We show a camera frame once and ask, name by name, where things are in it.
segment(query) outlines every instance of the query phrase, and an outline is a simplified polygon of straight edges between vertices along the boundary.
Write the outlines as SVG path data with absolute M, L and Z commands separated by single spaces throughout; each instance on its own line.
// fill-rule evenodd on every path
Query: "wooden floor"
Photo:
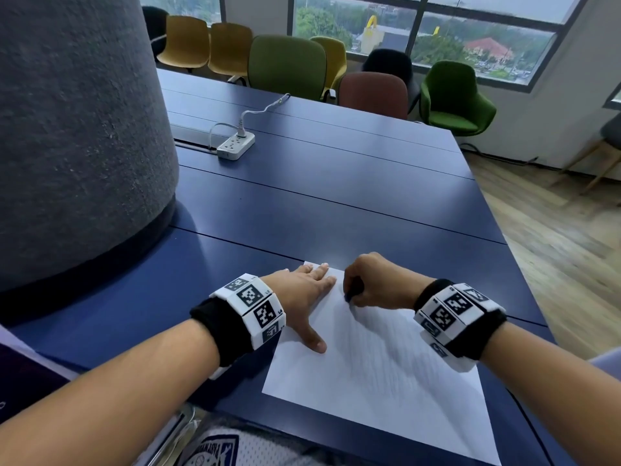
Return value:
M 558 344 L 621 345 L 621 183 L 465 155 Z

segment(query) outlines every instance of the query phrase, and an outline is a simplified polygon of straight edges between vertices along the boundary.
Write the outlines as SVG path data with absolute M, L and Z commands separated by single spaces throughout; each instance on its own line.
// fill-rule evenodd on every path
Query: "blue table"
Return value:
M 178 110 L 171 121 L 189 127 L 236 122 L 243 107 L 262 108 L 277 97 L 159 75 L 167 104 Z M 193 91 L 202 96 L 193 99 Z M 89 369 L 186 319 L 211 289 L 242 272 L 266 274 L 304 260 L 343 269 L 376 250 L 413 270 L 473 284 L 505 305 L 515 323 L 551 339 L 448 132 L 295 98 L 248 125 L 256 143 L 238 162 L 178 148 L 178 211 L 139 266 L 71 307 L 17 327 L 16 335 L 46 356 Z M 271 340 L 246 356 L 192 400 L 380 463 L 480 464 L 263 395 L 275 346 Z M 563 459 L 501 383 L 484 367 L 480 376 L 503 465 L 549 464 L 541 440 L 553 460 Z

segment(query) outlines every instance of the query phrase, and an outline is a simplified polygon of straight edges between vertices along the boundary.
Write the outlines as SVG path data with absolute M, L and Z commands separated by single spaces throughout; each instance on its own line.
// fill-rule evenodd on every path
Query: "window pane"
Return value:
M 458 60 L 470 64 L 480 77 L 528 84 L 553 36 L 533 29 L 425 13 L 411 57 L 413 63 L 424 66 Z
M 405 51 L 415 10 L 358 0 L 296 0 L 293 35 L 328 36 L 351 52 L 368 54 L 376 47 Z
M 220 0 L 140 0 L 143 6 L 157 6 L 171 15 L 193 16 L 203 19 L 207 24 L 222 21 Z
M 565 23 L 579 0 L 429 0 L 445 6 L 459 6 L 528 18 L 550 23 Z

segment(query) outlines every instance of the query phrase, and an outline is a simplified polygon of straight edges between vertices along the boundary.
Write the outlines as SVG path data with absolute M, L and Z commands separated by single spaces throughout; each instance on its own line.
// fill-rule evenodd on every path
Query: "red chair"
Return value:
M 348 73 L 338 86 L 337 104 L 382 116 L 407 119 L 408 88 L 401 78 L 388 73 Z

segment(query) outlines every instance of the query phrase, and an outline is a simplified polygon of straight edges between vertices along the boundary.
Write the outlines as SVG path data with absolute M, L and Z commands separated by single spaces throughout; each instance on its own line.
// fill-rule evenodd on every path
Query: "person's left arm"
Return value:
M 311 306 L 335 283 L 327 265 L 262 277 L 304 343 L 325 352 Z M 0 425 L 0 464 L 130 465 L 220 365 L 209 331 L 191 319 L 121 353 Z

